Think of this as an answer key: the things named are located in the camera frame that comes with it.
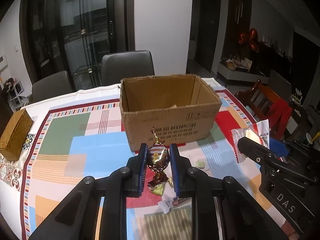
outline open cardboard box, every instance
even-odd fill
[[[130,149],[152,146],[152,127],[166,145],[207,137],[221,106],[219,96],[199,76],[124,78],[120,111]]]

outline red cloth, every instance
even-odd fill
[[[269,128],[276,130],[276,133],[272,136],[274,139],[280,140],[283,136],[291,111],[292,108],[282,98],[271,105],[266,117],[269,120]]]

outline colorful tablecloth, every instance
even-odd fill
[[[209,176],[235,177],[281,226],[284,218],[259,192],[259,166],[250,159],[237,163],[233,149],[230,130],[244,128],[255,120],[228,90],[224,87],[214,89],[222,106],[209,136],[180,145],[180,154],[188,157],[192,165],[198,160],[204,161]],[[84,176],[91,175],[96,179],[108,176],[125,166],[128,158],[135,154],[130,151],[121,123],[119,95],[105,101],[50,110],[38,133],[30,135],[30,146],[25,145],[25,148],[21,155],[26,158],[23,170],[4,160],[0,164],[1,179],[21,191],[22,239],[29,238]],[[171,175],[170,165],[165,173]],[[147,170],[146,181],[152,177],[153,173]],[[173,196],[174,190],[167,183],[163,196],[150,193],[145,185],[142,197],[128,198],[128,239],[189,239],[191,202],[166,215],[157,205],[160,200]]]

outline chair backrest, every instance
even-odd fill
[[[123,78],[154,74],[152,56],[148,50],[113,53],[102,58],[102,86],[120,83]]]
[[[269,87],[257,80],[254,86],[246,92],[236,93],[236,98],[244,105],[249,106],[254,112],[254,117],[265,120],[271,104],[279,100],[279,96]]]
[[[47,76],[32,86],[32,97],[34,102],[39,102],[48,98],[72,93],[70,79],[67,71],[61,71]]]
[[[287,103],[292,93],[291,84],[283,76],[271,69],[267,87],[271,88],[278,96]]]

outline floor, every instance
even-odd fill
[[[209,72],[207,71],[204,67],[202,67],[198,62],[196,62],[195,59],[188,59],[187,61],[187,71],[190,74],[196,74],[199,75],[200,77],[204,78],[211,78],[213,77],[217,82],[219,82],[222,86],[225,86],[225,83],[223,80],[217,77],[217,74],[214,72]],[[248,86],[233,86],[233,85],[228,85],[226,88],[233,94],[235,95],[239,91],[247,91],[251,87]]]

